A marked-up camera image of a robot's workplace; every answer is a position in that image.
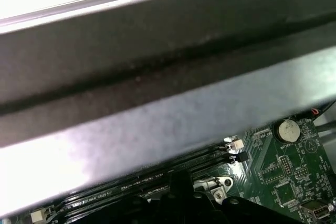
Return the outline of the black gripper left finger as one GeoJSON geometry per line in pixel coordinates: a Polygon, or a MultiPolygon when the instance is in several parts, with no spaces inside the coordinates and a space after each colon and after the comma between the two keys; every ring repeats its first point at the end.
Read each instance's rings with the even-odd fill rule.
{"type": "Polygon", "coordinates": [[[169,188],[159,199],[134,201],[125,222],[184,223],[184,171],[171,175],[169,188]]]}

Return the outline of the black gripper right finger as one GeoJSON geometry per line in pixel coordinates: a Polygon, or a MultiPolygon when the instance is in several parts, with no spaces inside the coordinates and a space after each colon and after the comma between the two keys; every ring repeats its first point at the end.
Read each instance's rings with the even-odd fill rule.
{"type": "Polygon", "coordinates": [[[191,176],[181,172],[181,208],[184,223],[271,223],[272,211],[239,197],[221,204],[194,190],[191,176]]]}

